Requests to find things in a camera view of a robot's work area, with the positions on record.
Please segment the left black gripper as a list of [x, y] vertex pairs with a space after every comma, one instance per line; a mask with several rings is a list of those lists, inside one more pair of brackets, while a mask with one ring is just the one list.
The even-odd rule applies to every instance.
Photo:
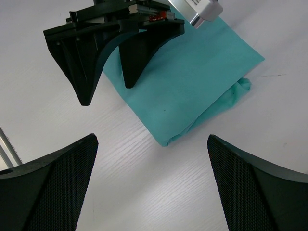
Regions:
[[[155, 53], [185, 33], [184, 20], [175, 19], [170, 6], [156, 0], [95, 0], [69, 15], [66, 25], [43, 34], [82, 106], [90, 105], [104, 65], [118, 45], [125, 87], [131, 89]], [[139, 33], [137, 22], [117, 20], [135, 15], [150, 21]]]

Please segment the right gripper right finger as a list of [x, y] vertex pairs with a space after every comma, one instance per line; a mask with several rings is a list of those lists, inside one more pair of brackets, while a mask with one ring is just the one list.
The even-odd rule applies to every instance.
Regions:
[[248, 152], [216, 135], [207, 149], [230, 231], [306, 231], [308, 176]]

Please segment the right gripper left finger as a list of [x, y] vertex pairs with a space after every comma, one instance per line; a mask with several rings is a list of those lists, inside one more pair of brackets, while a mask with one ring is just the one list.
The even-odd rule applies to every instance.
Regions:
[[74, 231], [98, 150], [95, 134], [0, 172], [2, 231]]

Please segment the teal t shirt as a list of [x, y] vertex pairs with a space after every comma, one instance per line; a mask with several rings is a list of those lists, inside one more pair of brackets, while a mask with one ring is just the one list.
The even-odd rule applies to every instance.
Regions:
[[104, 73], [161, 145], [167, 146], [211, 117], [233, 107], [251, 87], [245, 75], [263, 57], [222, 19], [185, 33], [161, 47], [136, 85], [127, 89], [119, 51]]

